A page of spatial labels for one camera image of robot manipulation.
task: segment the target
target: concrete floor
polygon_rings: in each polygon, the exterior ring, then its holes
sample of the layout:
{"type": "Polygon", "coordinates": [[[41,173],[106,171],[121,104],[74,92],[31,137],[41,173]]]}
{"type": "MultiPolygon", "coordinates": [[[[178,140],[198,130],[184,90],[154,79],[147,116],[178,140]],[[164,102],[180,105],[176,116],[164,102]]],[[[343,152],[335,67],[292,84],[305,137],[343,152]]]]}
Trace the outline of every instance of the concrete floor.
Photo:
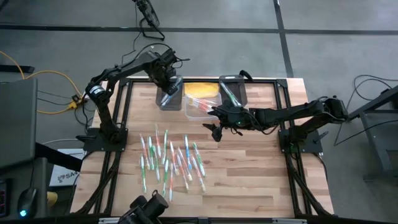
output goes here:
{"type": "MultiPolygon", "coordinates": [[[[153,0],[152,3],[162,27],[277,28],[272,0],[153,0]]],[[[398,2],[394,0],[280,0],[280,5],[287,29],[398,29],[398,2]]],[[[12,0],[0,11],[0,22],[6,24],[134,27],[135,17],[134,4],[129,0],[117,3],[110,0],[12,0]]],[[[119,63],[121,55],[131,51],[136,35],[135,32],[0,30],[0,50],[21,65],[34,66],[36,71],[67,73],[83,90],[91,77],[119,63]]],[[[165,35],[165,43],[172,46],[179,57],[191,58],[178,71],[181,75],[218,76],[245,69],[254,77],[286,77],[278,34],[168,32],[165,35]]],[[[140,37],[136,48],[151,42],[140,37]]],[[[309,100],[337,95],[347,102],[353,91],[353,78],[360,74],[398,78],[396,35],[287,35],[287,43],[294,77],[304,78],[309,100]]],[[[0,57],[0,63],[11,64],[4,57],[0,57]]],[[[37,78],[43,91],[65,96],[74,94],[71,85],[62,77],[48,74],[37,78]]],[[[18,79],[18,74],[2,73],[0,76],[0,82],[18,79]]],[[[360,91],[373,98],[384,89],[379,83],[369,82],[360,91]]],[[[355,96],[349,111],[364,103],[355,96]]],[[[38,107],[47,111],[63,108],[41,101],[38,107]]],[[[38,114],[37,123],[38,142],[74,138],[84,133],[72,111],[55,116],[38,114]]],[[[338,126],[329,124],[321,130],[329,131],[322,145],[335,213],[341,217],[397,222],[396,183],[366,184],[362,180],[364,174],[378,169],[365,134],[333,147],[337,129],[338,126]]],[[[359,121],[345,124],[340,139],[362,129],[359,121]]],[[[64,142],[51,146],[65,148],[81,144],[64,142]]]]}

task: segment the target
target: wooden table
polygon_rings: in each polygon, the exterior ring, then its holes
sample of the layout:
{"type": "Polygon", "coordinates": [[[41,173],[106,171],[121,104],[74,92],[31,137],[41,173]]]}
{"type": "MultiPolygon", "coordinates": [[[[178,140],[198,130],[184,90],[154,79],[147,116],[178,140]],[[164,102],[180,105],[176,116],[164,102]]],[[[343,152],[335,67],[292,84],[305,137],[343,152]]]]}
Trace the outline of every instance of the wooden table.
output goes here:
{"type": "MultiPolygon", "coordinates": [[[[307,102],[304,82],[301,78],[288,78],[292,106],[307,102]]],[[[248,105],[246,108],[276,108],[273,86],[270,84],[247,84],[248,105]]],[[[182,135],[188,134],[190,143],[196,142],[206,170],[206,193],[202,193],[198,178],[192,172],[193,182],[185,190],[182,176],[174,176],[174,197],[163,217],[293,217],[292,199],[284,155],[280,153],[277,131],[265,136],[258,131],[242,131],[243,136],[223,131],[221,142],[211,137],[202,122],[189,121],[181,111],[161,111],[155,104],[156,86],[152,83],[135,83],[127,122],[129,138],[122,154],[118,181],[114,195],[112,216],[121,216],[129,210],[130,203],[142,195],[139,156],[142,148],[139,134],[154,136],[154,124],[159,125],[161,144],[163,132],[169,130],[169,139],[174,147],[182,149],[182,135]]],[[[114,108],[116,94],[109,108],[114,108]]],[[[296,120],[301,124],[305,120],[296,120]]],[[[96,114],[93,126],[98,127],[96,114]]],[[[89,199],[98,185],[103,165],[103,152],[95,152],[82,165],[73,199],[74,212],[89,199]]],[[[302,154],[307,185],[326,210],[333,213],[328,184],[320,161],[312,154],[302,154]]],[[[147,193],[162,191],[154,171],[147,171],[147,193]]],[[[297,186],[302,211],[302,192],[297,186]]],[[[104,191],[106,204],[108,188],[104,191]]]]}

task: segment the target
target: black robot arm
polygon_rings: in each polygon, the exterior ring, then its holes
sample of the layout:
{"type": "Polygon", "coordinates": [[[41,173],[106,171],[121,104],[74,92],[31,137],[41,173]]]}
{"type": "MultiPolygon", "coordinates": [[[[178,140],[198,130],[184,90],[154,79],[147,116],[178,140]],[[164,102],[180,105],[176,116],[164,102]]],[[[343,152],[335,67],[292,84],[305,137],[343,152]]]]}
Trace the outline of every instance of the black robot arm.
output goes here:
{"type": "Polygon", "coordinates": [[[115,65],[114,68],[107,68],[101,75],[91,79],[85,91],[97,107],[101,119],[99,133],[103,139],[110,144],[117,144],[121,140],[121,130],[112,120],[108,108],[109,99],[117,82],[137,72],[145,71],[150,81],[167,94],[172,95],[177,91],[177,87],[170,82],[170,78],[175,76],[175,69],[172,65],[177,61],[178,58],[172,49],[166,50],[162,55],[147,51],[139,54],[130,62],[115,65]],[[102,81],[108,81],[106,89],[101,86],[102,81]]]}
{"type": "Polygon", "coordinates": [[[213,111],[208,114],[215,115],[220,120],[220,125],[203,124],[212,131],[213,139],[221,141],[222,129],[231,128],[235,133],[243,135],[239,129],[257,130],[264,134],[264,131],[278,127],[284,121],[291,119],[306,118],[312,116],[307,122],[300,126],[289,128],[289,141],[303,141],[308,133],[328,123],[342,123],[347,119],[347,111],[343,102],[337,98],[321,97],[317,100],[302,105],[273,110],[270,108],[249,108],[235,107],[231,101],[226,100],[218,107],[212,107],[213,111]]]}

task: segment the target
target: clear plastic bin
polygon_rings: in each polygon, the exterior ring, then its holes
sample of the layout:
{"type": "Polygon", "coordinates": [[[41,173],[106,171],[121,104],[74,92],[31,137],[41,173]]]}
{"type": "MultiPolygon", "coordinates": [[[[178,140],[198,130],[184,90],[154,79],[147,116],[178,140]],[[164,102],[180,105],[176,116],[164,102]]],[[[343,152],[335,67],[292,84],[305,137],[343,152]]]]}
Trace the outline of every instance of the clear plastic bin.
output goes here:
{"type": "Polygon", "coordinates": [[[212,106],[219,106],[221,104],[220,93],[208,98],[195,98],[188,94],[184,96],[185,115],[190,121],[218,120],[216,116],[208,115],[207,112],[212,111],[212,106]]]}

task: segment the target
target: blue light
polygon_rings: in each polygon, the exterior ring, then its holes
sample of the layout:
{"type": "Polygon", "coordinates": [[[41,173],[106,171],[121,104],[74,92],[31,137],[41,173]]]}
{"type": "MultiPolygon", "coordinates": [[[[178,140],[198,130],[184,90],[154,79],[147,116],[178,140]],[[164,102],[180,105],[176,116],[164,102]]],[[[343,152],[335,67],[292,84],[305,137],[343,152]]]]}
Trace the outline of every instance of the blue light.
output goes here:
{"type": "Polygon", "coordinates": [[[20,214],[22,217],[25,217],[27,213],[26,213],[26,210],[22,210],[22,211],[19,212],[19,214],[20,214]]]}

